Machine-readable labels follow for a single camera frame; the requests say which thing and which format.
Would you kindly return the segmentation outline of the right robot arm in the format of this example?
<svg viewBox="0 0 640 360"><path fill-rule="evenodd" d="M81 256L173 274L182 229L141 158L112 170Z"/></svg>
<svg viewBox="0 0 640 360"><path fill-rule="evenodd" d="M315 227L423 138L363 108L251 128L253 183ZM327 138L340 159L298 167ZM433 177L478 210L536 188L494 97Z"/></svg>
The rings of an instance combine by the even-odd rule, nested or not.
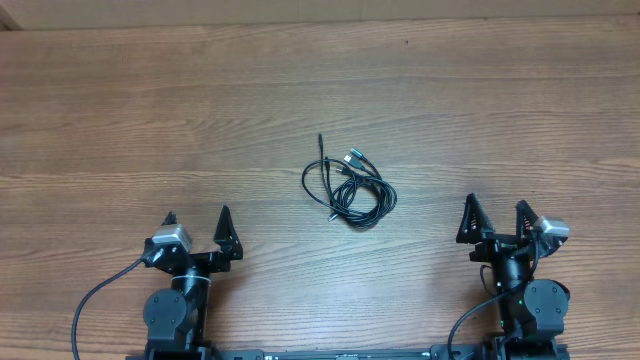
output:
<svg viewBox="0 0 640 360"><path fill-rule="evenodd" d="M553 255L569 239L569 225L561 219L539 216L530 205L516 206L513 235L498 233L476 194L466 197L456 235L474 250L469 260L480 270L490 269L494 289L490 298L464 313L452 326L446 343L449 359L567 359L568 349L556 337L564 332L571 294L562 283L537 279L540 260ZM500 329L473 349L456 350L454 337L472 315L495 305Z"/></svg>

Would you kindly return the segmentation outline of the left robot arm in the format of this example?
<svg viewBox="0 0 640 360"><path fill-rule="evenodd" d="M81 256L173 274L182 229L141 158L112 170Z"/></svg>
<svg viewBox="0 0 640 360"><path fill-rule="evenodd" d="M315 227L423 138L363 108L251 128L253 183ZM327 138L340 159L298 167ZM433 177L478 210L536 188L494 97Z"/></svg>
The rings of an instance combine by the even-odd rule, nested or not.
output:
<svg viewBox="0 0 640 360"><path fill-rule="evenodd" d="M223 206L213 236L215 251L193 253L192 238L175 213L145 240L142 263L171 276L169 287L153 293L143 308L147 326L146 359L212 359L205 338L211 275L228 272L243 258L231 212Z"/></svg>

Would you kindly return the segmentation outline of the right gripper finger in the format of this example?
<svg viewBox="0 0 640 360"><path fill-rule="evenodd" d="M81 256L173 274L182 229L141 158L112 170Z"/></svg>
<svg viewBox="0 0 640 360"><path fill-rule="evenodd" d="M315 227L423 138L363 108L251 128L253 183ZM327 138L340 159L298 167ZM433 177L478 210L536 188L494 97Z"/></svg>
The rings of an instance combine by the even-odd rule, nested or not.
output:
<svg viewBox="0 0 640 360"><path fill-rule="evenodd" d="M516 204L516 236L520 240L532 240L533 225L538 220L538 215L525 200Z"/></svg>
<svg viewBox="0 0 640 360"><path fill-rule="evenodd" d="M457 243L477 244L491 238L495 229L475 193L467 195Z"/></svg>

